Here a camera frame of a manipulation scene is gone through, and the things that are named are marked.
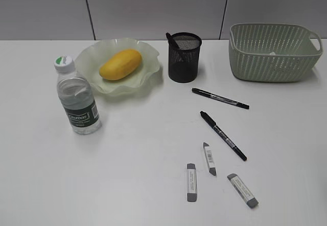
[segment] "pale green bowl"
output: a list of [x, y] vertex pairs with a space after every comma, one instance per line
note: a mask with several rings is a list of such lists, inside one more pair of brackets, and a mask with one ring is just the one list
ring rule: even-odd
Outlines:
[[[141, 65], [121, 80], [103, 79], [99, 75], [100, 67], [114, 54], [126, 49], [135, 49], [140, 52]], [[132, 38], [102, 40], [83, 50], [76, 58], [75, 66], [94, 90], [107, 95], [119, 95], [135, 92], [152, 74], [159, 71], [158, 56], [159, 52], [151, 45]]]

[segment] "gray wall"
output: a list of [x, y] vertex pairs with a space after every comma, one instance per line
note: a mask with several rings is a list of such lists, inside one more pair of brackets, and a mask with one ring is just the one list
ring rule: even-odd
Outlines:
[[97, 39], [165, 39], [192, 32], [217, 39], [226, 0], [88, 0]]
[[93, 39], [85, 0], [0, 0], [0, 39]]
[[89, 40], [93, 30], [96, 39], [165, 39], [167, 31], [227, 39], [229, 27], [242, 22], [299, 24], [327, 38], [327, 0], [88, 0], [88, 4], [91, 20], [86, 0], [0, 0], [0, 39]]
[[228, 0], [221, 38], [243, 22], [297, 24], [327, 38], [327, 0]]

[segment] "basket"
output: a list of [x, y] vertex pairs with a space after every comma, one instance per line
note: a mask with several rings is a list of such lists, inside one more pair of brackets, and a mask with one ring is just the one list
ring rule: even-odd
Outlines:
[[[320, 49], [310, 36], [319, 41]], [[301, 26], [288, 24], [236, 24], [230, 28], [229, 62], [242, 80], [298, 81], [322, 55], [320, 37]]]

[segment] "plastic water bottle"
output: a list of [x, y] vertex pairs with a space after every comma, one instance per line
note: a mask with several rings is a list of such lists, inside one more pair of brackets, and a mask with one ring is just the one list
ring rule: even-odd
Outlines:
[[69, 56], [55, 60], [58, 73], [57, 92], [73, 130], [79, 134], [90, 134], [102, 124], [91, 86], [80, 75]]

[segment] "mango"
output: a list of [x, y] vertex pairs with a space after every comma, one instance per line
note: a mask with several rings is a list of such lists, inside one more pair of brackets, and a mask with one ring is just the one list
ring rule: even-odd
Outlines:
[[142, 62], [141, 54], [133, 49], [118, 52], [99, 70], [102, 78], [119, 80], [131, 74]]

